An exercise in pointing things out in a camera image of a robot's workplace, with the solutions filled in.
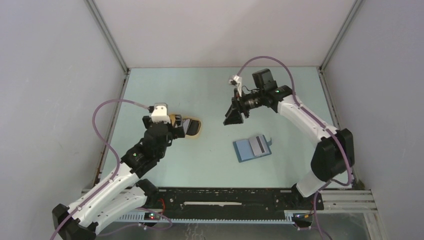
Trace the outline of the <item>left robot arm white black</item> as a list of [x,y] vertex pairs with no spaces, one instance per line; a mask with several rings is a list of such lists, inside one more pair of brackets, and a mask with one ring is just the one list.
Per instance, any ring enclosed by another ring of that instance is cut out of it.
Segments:
[[167,147],[184,138],[181,115],[170,122],[153,122],[143,117],[143,138],[120,159],[118,166],[84,196],[68,206],[58,204],[52,210],[53,235],[64,240],[94,240],[109,224],[125,213],[158,202],[156,187],[142,177],[164,158]]

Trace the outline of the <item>white grey credit card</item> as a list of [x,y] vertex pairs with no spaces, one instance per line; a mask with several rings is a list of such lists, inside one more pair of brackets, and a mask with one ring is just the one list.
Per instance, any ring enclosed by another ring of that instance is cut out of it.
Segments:
[[267,156],[271,153],[268,142],[266,141],[264,135],[250,137],[248,141],[254,157],[259,158],[262,156]]

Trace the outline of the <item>blue card holder wallet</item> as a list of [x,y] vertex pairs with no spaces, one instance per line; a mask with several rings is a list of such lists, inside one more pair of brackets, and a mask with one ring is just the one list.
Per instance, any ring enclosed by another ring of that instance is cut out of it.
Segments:
[[232,143],[239,163],[271,155],[272,144],[272,138],[267,140],[263,134],[236,140]]

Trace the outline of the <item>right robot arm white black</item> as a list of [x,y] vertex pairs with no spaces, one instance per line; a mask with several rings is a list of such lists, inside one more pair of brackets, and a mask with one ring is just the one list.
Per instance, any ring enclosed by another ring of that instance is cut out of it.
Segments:
[[228,83],[234,87],[231,105],[225,114],[224,125],[242,124],[250,110],[268,107],[285,117],[302,131],[315,147],[311,170],[293,188],[291,204],[304,209],[311,196],[334,182],[335,177],[347,173],[347,183],[352,183],[352,166],[355,163],[353,134],[348,129],[338,129],[324,122],[297,97],[287,85],[278,86],[270,69],[252,74],[256,88],[244,93],[242,77],[232,75]]

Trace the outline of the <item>black credit card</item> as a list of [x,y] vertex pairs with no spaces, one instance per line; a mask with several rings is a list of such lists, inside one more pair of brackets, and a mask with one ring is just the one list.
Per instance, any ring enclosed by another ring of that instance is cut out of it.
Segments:
[[183,129],[186,136],[194,137],[200,131],[201,122],[196,119],[185,118],[183,120]]

